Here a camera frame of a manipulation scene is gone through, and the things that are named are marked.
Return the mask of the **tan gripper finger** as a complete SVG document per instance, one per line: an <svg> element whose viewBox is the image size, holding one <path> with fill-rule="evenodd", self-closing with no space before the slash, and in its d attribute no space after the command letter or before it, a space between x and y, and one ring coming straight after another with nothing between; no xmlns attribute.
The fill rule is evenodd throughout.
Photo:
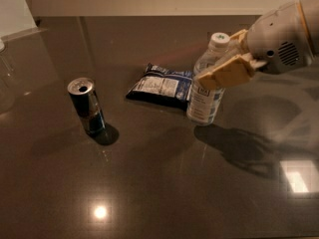
<svg viewBox="0 0 319 239"><path fill-rule="evenodd" d="M207 90L234 87L245 84L254 76L255 60L250 53L235 55L217 67L209 67L195 76L195 80Z"/></svg>
<svg viewBox="0 0 319 239"><path fill-rule="evenodd" d="M248 52L246 29L242 29L230 36L230 49L233 54L245 54Z"/></svg>

